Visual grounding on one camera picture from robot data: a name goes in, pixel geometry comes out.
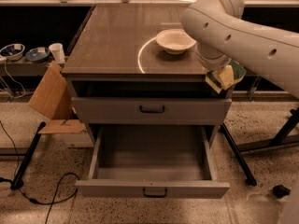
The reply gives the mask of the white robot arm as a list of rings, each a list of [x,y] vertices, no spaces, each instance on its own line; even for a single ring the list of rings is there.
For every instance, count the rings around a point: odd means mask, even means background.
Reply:
[[[245,0],[197,0],[182,15],[182,27],[196,42],[195,55],[206,69],[219,70],[226,59],[238,61],[287,93],[256,103],[238,101],[226,121],[238,144],[274,138],[289,111],[298,106],[299,34],[244,21]],[[247,186],[223,136],[214,147],[218,174],[232,184],[219,214],[211,206],[207,220],[225,224],[298,224],[298,146],[244,153],[257,184]]]

